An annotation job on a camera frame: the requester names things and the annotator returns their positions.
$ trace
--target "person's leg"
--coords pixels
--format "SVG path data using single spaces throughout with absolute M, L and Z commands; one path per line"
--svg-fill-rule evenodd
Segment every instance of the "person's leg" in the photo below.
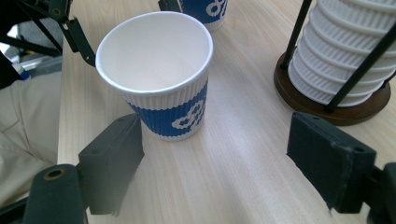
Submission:
M 23 123 L 23 147 L 42 161 L 57 161 L 61 73 L 17 81 L 11 86 L 16 113 Z
M 0 90 L 0 207 L 25 194 L 35 174 L 56 164 L 61 74 Z

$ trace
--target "wooden base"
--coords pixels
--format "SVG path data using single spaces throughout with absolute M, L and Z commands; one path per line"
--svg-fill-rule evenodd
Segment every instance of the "wooden base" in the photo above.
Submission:
M 324 111 L 325 105 L 305 97 L 291 84 L 288 69 L 280 68 L 284 55 L 285 54 L 282 54 L 277 61 L 274 72 L 274 82 L 283 100 L 296 111 L 316 115 L 326 119 L 333 125 L 347 126 L 361 123 L 372 118 L 388 104 L 390 99 L 389 84 L 374 92 L 367 101 L 360 105 L 337 107 L 332 113 L 327 113 Z

